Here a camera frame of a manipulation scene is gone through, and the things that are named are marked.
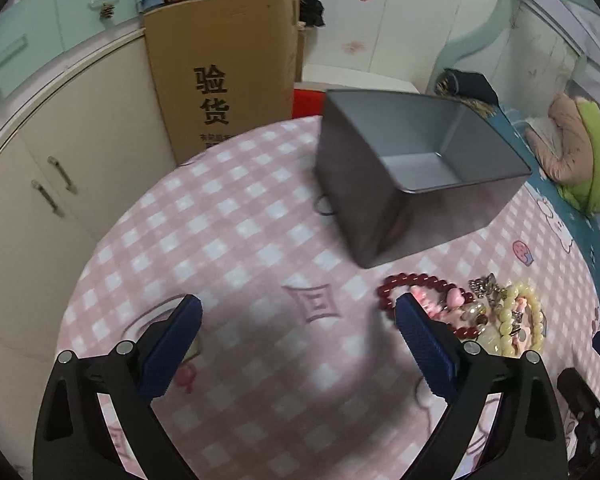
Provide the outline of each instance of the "tablecloth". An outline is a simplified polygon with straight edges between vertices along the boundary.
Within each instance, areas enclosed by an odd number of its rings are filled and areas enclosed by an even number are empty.
[[[544,197],[525,185],[489,226],[360,269],[312,174],[319,127],[319,118],[303,118],[258,128],[149,190],[98,244],[64,314],[58,350],[109,352],[168,314],[156,305],[195,294],[204,308],[202,353],[152,407],[201,479],[393,480],[445,403],[432,396],[374,291],[398,272],[467,289],[469,279],[493,272],[501,283],[536,287],[547,319],[542,358],[554,384],[575,366],[600,398],[600,358],[590,344],[600,328],[598,298]],[[573,416],[557,398],[573,449]],[[492,399],[458,475],[478,459],[495,406]],[[107,399],[103,407],[118,452],[138,474]]]

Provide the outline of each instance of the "drawer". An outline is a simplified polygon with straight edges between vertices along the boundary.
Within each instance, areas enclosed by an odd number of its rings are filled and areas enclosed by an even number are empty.
[[[22,0],[0,14],[0,104],[27,77],[62,54],[56,0]]]
[[[110,18],[100,17],[103,3],[115,5]],[[60,33],[65,49],[137,15],[136,0],[58,0]]]

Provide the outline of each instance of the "pink checkered tablecloth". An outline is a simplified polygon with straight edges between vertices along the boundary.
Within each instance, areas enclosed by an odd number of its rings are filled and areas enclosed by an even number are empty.
[[[600,358],[590,344],[600,327],[598,298],[543,197],[525,185],[488,227],[363,270],[325,215],[312,175],[319,126],[319,118],[304,118],[242,134],[149,190],[85,267],[58,351],[109,352],[133,327],[163,316],[156,305],[195,294],[204,308],[202,353],[152,407],[201,479],[393,480],[445,403],[378,310],[374,290],[398,272],[464,288],[493,272],[501,283],[536,287],[552,380],[575,366],[600,398]],[[518,241],[528,253],[516,255]],[[318,317],[316,302],[324,307]],[[573,449],[573,417],[557,397]],[[478,459],[495,406],[485,409],[458,475]],[[112,406],[103,407],[125,465],[141,474]]]

